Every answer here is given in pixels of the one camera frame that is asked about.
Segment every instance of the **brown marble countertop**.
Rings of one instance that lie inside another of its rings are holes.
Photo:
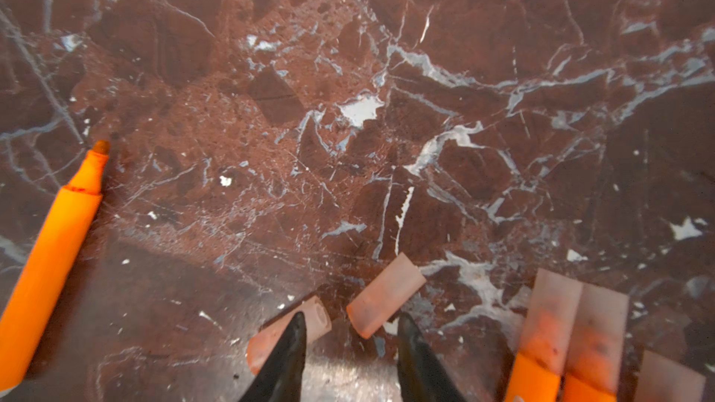
[[[539,267],[628,293],[715,398],[715,0],[0,0],[0,304],[58,188],[105,195],[7,401],[234,401],[317,294],[304,399],[398,401],[344,307],[404,251],[404,307],[499,401]]]

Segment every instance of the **marble surface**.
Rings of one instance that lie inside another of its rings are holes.
[[[248,339],[317,294],[306,400],[398,401],[344,307],[405,306],[498,401],[539,267],[628,293],[715,398],[715,0],[0,0],[0,301],[58,187],[105,196],[8,401],[233,401]]]

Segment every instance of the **polished stone surface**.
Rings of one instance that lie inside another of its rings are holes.
[[[8,401],[233,401],[248,339],[317,294],[306,400],[399,400],[346,304],[404,251],[405,309],[500,400],[546,267],[628,293],[715,398],[715,0],[0,0],[0,299],[58,187],[106,192]]]

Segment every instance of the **red marble table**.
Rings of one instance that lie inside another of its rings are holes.
[[[317,294],[304,399],[398,401],[346,304],[405,306],[499,401],[539,267],[630,295],[715,398],[715,0],[0,0],[0,304],[54,194],[105,196],[8,401],[234,401],[257,329]]]

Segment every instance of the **orange marker nib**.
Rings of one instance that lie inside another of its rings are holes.
[[[99,194],[102,190],[104,166],[109,160],[108,154],[109,142],[106,140],[96,142],[92,150],[87,153],[77,174],[67,184],[67,188],[87,194]]]

